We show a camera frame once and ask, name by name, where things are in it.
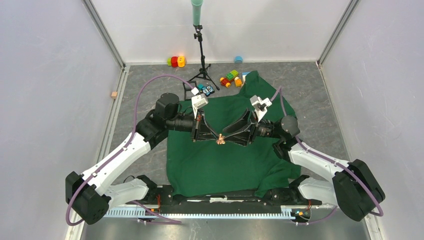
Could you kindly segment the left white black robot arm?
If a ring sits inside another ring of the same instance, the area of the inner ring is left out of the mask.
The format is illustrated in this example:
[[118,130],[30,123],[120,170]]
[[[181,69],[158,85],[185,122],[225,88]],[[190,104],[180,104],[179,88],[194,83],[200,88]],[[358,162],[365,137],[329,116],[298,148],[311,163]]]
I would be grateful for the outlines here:
[[65,178],[66,212],[74,210],[80,220],[66,222],[76,226],[82,222],[92,225],[105,216],[107,211],[118,205],[142,200],[153,203],[157,190],[143,179],[135,178],[130,182],[114,185],[115,179],[132,163],[146,155],[161,141],[168,137],[169,131],[191,132],[198,129],[202,119],[201,108],[208,104],[205,94],[191,98],[193,112],[179,111],[179,97],[164,93],[156,101],[154,109],[137,122],[128,137],[103,160],[83,173],[72,171]]

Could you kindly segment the green cloth garment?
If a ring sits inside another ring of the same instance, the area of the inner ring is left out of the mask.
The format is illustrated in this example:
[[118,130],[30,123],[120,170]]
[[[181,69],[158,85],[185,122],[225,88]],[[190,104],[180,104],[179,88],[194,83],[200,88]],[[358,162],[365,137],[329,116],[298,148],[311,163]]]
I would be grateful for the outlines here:
[[[221,133],[251,108],[252,96],[272,99],[265,118],[277,121],[295,115],[286,100],[257,71],[246,76],[239,93],[211,97],[205,118]],[[254,190],[257,197],[275,188],[285,188],[301,175],[301,167],[279,158],[272,147],[275,140],[259,137],[248,146],[232,142],[218,145],[214,140],[192,141],[189,132],[171,130],[167,138],[166,174],[176,195],[194,197],[240,190]]]

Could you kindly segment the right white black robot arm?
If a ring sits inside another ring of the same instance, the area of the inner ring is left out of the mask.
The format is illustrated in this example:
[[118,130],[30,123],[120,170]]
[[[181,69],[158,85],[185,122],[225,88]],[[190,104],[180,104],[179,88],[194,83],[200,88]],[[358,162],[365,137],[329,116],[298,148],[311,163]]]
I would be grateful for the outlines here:
[[359,222],[367,215],[383,216],[381,202],[386,195],[368,165],[360,160],[347,161],[320,152],[298,138],[298,120],[286,115],[277,121],[262,119],[254,111],[223,129],[224,139],[249,145],[256,138],[275,138],[272,147],[283,160],[304,167],[322,177],[317,180],[302,176],[289,189],[295,204],[318,200],[338,207],[347,217]]

